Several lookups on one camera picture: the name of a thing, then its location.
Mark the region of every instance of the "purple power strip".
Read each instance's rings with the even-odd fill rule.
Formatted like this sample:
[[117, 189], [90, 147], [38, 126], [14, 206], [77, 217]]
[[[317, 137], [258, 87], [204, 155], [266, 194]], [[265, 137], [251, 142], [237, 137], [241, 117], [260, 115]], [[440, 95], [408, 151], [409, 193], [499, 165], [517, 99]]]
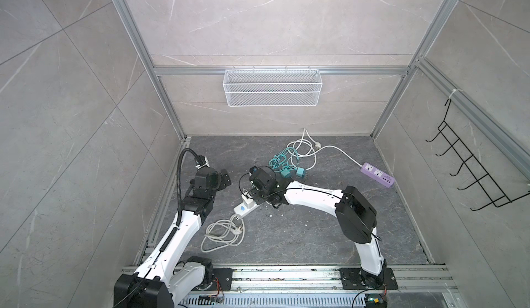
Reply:
[[385, 187], [390, 187], [392, 186], [392, 184], [394, 184], [394, 177], [382, 172], [375, 166], [372, 166], [370, 163], [363, 164], [361, 167], [361, 172], [370, 177], [371, 179], [377, 180]]

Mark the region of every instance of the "hook rack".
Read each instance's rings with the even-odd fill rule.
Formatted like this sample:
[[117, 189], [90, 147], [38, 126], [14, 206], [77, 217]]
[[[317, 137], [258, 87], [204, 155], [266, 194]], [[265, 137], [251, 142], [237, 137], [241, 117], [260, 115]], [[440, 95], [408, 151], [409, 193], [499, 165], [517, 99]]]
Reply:
[[[445, 105], [444, 106], [447, 106], [447, 110], [445, 111], [445, 116], [444, 116], [444, 119], [443, 121], [441, 122], [441, 124], [438, 126], [438, 133], [436, 134], [436, 136], [434, 136], [433, 139], [431, 140], [425, 140], [427, 141], [428, 143], [430, 142], [433, 142], [434, 139], [436, 139], [439, 135], [441, 135], [442, 137], [444, 137], [444, 139], [447, 141], [447, 143], [449, 144], [449, 148], [447, 148], [447, 150], [443, 153], [441, 153], [440, 155], [438, 154], [435, 154], [436, 156], [443, 156], [445, 153], [447, 153], [449, 150], [453, 150], [455, 151], [456, 155], [458, 155], [458, 157], [460, 158], [460, 160], [462, 161], [462, 164], [460, 165], [458, 171], [455, 173], [455, 174], [452, 174], [450, 173], [451, 176], [455, 177], [457, 176], [459, 173], [460, 173], [460, 170], [462, 169], [463, 166], [466, 166], [467, 170], [469, 170], [469, 172], [471, 173], [471, 175], [473, 176], [473, 178], [475, 179], [474, 182], [472, 182], [471, 184], [467, 185], [466, 187], [464, 188], [457, 188], [458, 190], [460, 191], [463, 191], [463, 190], [466, 190], [468, 189], [469, 187], [473, 186], [474, 184], [478, 184], [480, 186], [480, 188], [482, 188], [482, 190], [484, 191], [484, 193], [486, 194], [487, 198], [490, 200], [489, 203], [487, 203], [486, 205], [483, 205], [482, 207], [480, 208], [476, 208], [476, 209], [473, 209], [471, 208], [472, 211], [479, 211], [489, 205], [494, 205], [496, 206], [497, 208], [499, 207], [502, 207], [504, 205], [507, 205], [509, 203], [512, 203], [520, 198], [523, 198], [527, 195], [530, 195], [530, 191], [528, 191], [527, 194], [524, 194], [524, 195], [521, 195], [520, 197], [517, 197], [515, 199], [510, 199], [506, 193], [504, 193], [504, 191], [502, 190], [502, 188], [500, 188], [500, 186], [497, 184], [497, 182], [495, 181], [495, 179], [493, 179], [493, 177], [490, 175], [490, 173], [486, 170], [486, 168], [484, 168], [484, 166], [482, 165], [482, 163], [475, 157], [475, 155], [471, 152], [471, 150], [466, 146], [466, 144], [460, 139], [460, 137], [458, 136], [458, 134], [456, 134], [456, 132], [454, 132], [454, 130], [451, 128], [451, 126], [449, 126], [449, 124], [446, 122], [446, 118], [447, 118], [447, 113], [449, 112], [449, 107], [451, 106], [451, 99], [447, 99], [447, 101], [445, 102]], [[455, 137], [457, 138], [453, 143], [451, 143], [449, 141], [449, 139], [447, 139], [446, 135], [443, 133], [443, 130], [445, 129], [449, 129], [454, 135]], [[465, 149], [471, 154], [471, 156], [469, 156], [468, 158], [464, 159], [462, 157], [462, 155], [460, 155], [460, 153], [455, 149], [454, 145], [457, 143], [457, 142], [461, 142], [462, 145], [465, 147]], [[480, 178], [477, 178], [475, 173], [473, 173], [473, 171], [470, 169], [470, 167], [467, 165], [467, 162], [471, 159], [474, 159], [479, 165], [480, 167], [482, 168], [482, 170], [484, 170], [484, 172], [486, 173], [485, 175], [481, 176]], [[484, 186], [480, 183], [480, 181], [482, 179], [485, 179], [486, 177], [489, 177], [493, 183], [497, 186], [497, 188], [500, 190], [500, 192], [502, 193], [502, 196], [500, 198], [496, 198], [496, 199], [493, 199], [491, 198], [491, 196], [489, 195], [489, 193], [486, 191], [486, 188], [484, 188]], [[499, 202], [500, 199], [503, 199], [503, 198], [506, 198], [508, 201], [506, 202]]]

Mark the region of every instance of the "white wire mesh basket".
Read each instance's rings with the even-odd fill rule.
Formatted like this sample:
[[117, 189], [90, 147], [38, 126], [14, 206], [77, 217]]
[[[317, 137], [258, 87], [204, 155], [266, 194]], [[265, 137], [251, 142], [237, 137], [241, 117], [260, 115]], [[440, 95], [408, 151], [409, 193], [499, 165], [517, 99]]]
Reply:
[[222, 81], [230, 107], [316, 106], [322, 78], [316, 69], [233, 69]]

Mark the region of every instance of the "white power cord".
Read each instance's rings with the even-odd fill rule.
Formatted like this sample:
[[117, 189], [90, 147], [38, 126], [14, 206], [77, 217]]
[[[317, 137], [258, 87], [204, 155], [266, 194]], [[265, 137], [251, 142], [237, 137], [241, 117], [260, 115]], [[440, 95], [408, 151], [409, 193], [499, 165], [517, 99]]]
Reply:
[[[235, 219], [240, 220], [241, 225], [237, 226], [234, 223]], [[212, 234], [216, 226], [224, 227], [225, 231], [220, 235]], [[226, 239], [226, 236], [228, 236], [230, 233], [234, 235], [234, 238], [228, 240]], [[243, 241], [243, 238], [245, 238], [245, 222], [243, 222], [243, 219], [239, 217], [239, 215], [232, 215], [230, 219], [220, 219], [206, 227], [206, 234], [204, 235], [202, 243], [200, 244], [200, 250], [203, 253], [208, 253], [228, 246], [238, 246]], [[206, 239], [209, 239], [213, 242], [223, 243], [224, 245], [217, 246], [212, 249], [204, 249], [203, 246]]]
[[[311, 141], [307, 140], [307, 139], [304, 139], [304, 136], [305, 135], [308, 135], [309, 139], [311, 139], [311, 141], [315, 144], [315, 146], [313, 147], [313, 144], [311, 143]], [[301, 154], [298, 149], [300, 148], [300, 146], [302, 144], [305, 144], [307, 146], [309, 146], [309, 151], [305, 154]], [[293, 147], [295, 148], [296, 152], [298, 153], [298, 157], [299, 158], [307, 158], [309, 156], [314, 156], [315, 157], [315, 161], [313, 162], [313, 165], [308, 167], [306, 170], [310, 170], [312, 169], [313, 167], [315, 167], [316, 165], [316, 153], [320, 152], [322, 149], [324, 148], [328, 148], [328, 147], [331, 147], [331, 148], [335, 148], [336, 150], [339, 150], [340, 152], [342, 152], [344, 155], [346, 155], [348, 157], [348, 159], [354, 161], [358, 166], [362, 167], [362, 165], [357, 162], [355, 159], [353, 159], [351, 156], [349, 156], [346, 152], [344, 152], [342, 149], [340, 149], [339, 147], [336, 147], [336, 146], [333, 146], [333, 145], [327, 145], [327, 146], [324, 146], [324, 147], [321, 147], [321, 144], [319, 142], [316, 142], [313, 138], [311, 138], [311, 136], [309, 135], [309, 132], [307, 129], [304, 128], [304, 131], [302, 132], [302, 135], [301, 135], [301, 138], [298, 139], [298, 140], [295, 140], [295, 141], [291, 141], [290, 143], [287, 144], [287, 147]], [[293, 163], [293, 157], [295, 156], [295, 154], [293, 152], [290, 152], [291, 154], [291, 157], [289, 159], [289, 161], [291, 162], [291, 164], [294, 164]]]

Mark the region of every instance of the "black mounting plate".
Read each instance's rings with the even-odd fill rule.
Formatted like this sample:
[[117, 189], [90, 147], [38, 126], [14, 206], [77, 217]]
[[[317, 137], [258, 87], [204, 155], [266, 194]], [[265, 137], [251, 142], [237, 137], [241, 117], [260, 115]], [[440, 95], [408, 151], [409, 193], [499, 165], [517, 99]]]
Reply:
[[[361, 284], [360, 278], [361, 268], [340, 268], [340, 280], [344, 290], [366, 290], [367, 287]], [[394, 271], [391, 268], [385, 269], [385, 284], [387, 290], [397, 290], [398, 284], [396, 282]]]
[[[213, 279], [217, 278], [219, 279], [219, 285], [221, 285], [221, 289], [223, 291], [230, 291], [232, 288], [232, 274], [234, 273], [234, 269], [230, 268], [219, 268], [213, 270], [214, 276]], [[213, 291], [216, 289], [215, 282], [212, 283], [212, 286], [209, 287], [208, 291]]]

